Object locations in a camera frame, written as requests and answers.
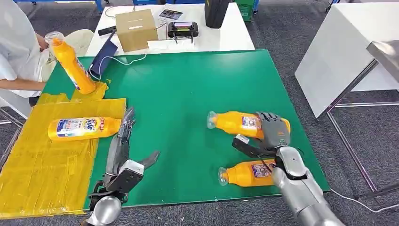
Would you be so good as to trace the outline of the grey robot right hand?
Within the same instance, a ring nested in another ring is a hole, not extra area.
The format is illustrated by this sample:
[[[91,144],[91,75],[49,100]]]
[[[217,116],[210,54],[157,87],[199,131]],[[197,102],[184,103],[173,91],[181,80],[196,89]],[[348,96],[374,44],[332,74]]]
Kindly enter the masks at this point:
[[[256,112],[256,114],[261,121],[263,132],[263,138],[258,142],[260,148],[271,150],[290,144],[290,124],[287,120],[269,112]]]

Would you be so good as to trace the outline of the person's hand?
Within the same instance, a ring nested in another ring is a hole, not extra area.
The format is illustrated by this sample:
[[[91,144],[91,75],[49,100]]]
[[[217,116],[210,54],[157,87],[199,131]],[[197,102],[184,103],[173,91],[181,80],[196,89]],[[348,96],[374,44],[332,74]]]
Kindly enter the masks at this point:
[[[36,35],[36,38],[37,38],[37,41],[38,41],[38,44],[39,44],[39,47],[40,47],[40,52],[48,49],[49,48],[49,44],[45,41],[44,37],[42,37],[41,35],[39,35],[37,33],[35,35]]]

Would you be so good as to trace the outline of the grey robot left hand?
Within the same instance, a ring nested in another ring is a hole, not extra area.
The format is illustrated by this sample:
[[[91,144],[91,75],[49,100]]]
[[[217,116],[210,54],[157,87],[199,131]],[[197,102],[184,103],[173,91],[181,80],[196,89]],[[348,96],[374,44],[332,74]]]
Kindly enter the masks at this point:
[[[129,157],[130,136],[135,123],[134,108],[130,107],[124,114],[117,134],[112,138],[104,175],[104,187],[107,191],[128,193],[144,177],[144,170],[156,163],[160,151],[155,150],[141,161]]]

